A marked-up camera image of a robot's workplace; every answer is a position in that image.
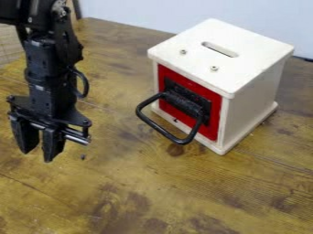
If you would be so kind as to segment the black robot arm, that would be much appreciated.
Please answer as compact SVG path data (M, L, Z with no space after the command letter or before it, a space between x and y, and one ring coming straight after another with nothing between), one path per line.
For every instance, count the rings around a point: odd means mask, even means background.
M71 23L65 0L0 0L0 23L16 27L25 53L27 96L8 96L8 118L23 153L43 148L51 162L67 141L90 142L92 121L76 102L90 92L90 82L76 69L83 46Z

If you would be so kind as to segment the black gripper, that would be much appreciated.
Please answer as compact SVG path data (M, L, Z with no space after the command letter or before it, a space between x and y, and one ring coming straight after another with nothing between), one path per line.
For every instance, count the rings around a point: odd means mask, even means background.
M83 84L83 92L79 92L76 78L48 81L45 84L32 81L28 96L7 97L17 146L28 154L39 144L41 130L45 163L63 152L65 140L79 144L88 144L91 141L92 121L76 109L78 98L86 97L90 91L88 81L84 80Z

